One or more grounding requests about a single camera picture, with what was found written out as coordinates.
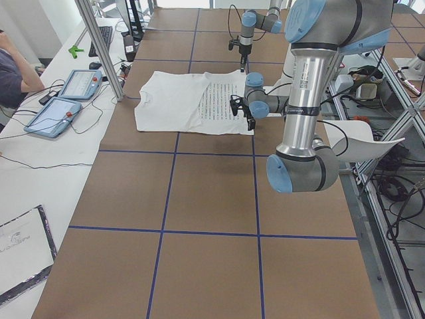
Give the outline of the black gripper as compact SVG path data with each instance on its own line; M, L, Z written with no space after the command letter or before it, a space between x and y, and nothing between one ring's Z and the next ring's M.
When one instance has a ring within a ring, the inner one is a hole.
M254 130L255 127L256 127L256 120L252 116L250 109L249 109L249 106L246 105L244 100L240 101L240 107L239 108L243 111L244 117L247 120L248 131Z
M248 60L248 55L252 52L252 45L243 45L240 43L239 45L239 53L241 54L240 58L240 71L245 72L246 63Z

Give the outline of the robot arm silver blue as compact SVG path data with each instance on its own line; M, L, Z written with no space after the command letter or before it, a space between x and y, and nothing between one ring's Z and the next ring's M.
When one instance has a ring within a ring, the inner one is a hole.
M242 14L240 35L236 38L240 53L240 71L244 72L248 56L252 51L254 30L259 29L269 33L279 33L282 28L280 9L282 1L270 1L266 15L255 10L248 10Z
M280 19L280 5L272 1L266 15L246 11L238 45L246 60L255 29L285 32L295 59L289 97L282 101L267 95L262 76L252 72L246 77L242 105L249 119L270 112L285 116L283 140L266 164L272 188L280 193L321 191L339 174L337 155L315 134L321 97L343 56L386 45L393 3L296 1L285 21Z

